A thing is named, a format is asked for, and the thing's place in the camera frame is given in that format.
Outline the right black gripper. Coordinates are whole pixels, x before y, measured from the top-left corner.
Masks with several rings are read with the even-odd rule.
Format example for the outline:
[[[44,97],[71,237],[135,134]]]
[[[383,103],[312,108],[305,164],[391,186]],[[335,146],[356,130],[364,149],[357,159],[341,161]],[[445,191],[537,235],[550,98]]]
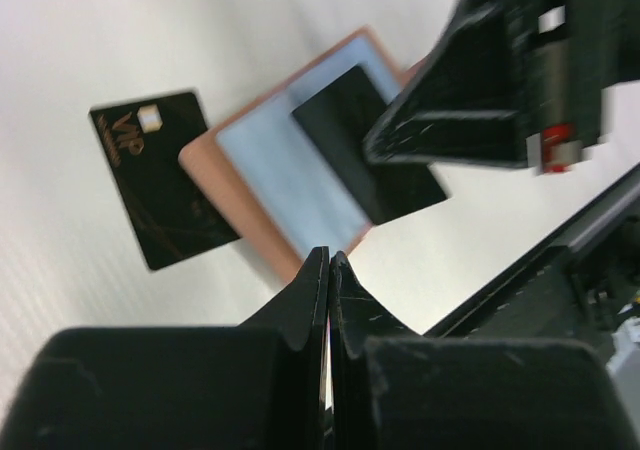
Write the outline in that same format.
[[[562,173],[605,132],[606,88],[639,78],[639,0],[457,0],[363,140],[367,160]]]

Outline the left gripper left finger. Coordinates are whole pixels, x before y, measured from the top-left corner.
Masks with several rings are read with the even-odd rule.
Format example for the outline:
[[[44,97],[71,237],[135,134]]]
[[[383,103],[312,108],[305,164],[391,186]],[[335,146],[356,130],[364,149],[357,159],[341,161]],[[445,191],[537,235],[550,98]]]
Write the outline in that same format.
[[[5,449],[319,449],[330,256],[233,327],[71,328],[35,356]]]

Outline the brown leather card holder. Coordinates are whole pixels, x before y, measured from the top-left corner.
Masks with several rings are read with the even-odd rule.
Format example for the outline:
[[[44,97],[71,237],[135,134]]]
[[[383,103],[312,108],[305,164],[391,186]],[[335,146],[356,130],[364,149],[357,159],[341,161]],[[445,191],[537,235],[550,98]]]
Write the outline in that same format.
[[[408,80],[364,26],[179,153],[192,181],[284,283],[314,247],[349,252],[372,227],[292,115],[355,66],[363,67],[384,102]]]

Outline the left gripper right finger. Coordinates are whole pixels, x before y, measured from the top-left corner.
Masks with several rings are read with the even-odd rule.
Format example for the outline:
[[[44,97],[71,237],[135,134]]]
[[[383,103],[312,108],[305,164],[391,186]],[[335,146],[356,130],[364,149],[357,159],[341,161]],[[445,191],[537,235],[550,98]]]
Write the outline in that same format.
[[[336,254],[329,285],[338,449],[635,449],[596,353],[566,339],[426,338]]]

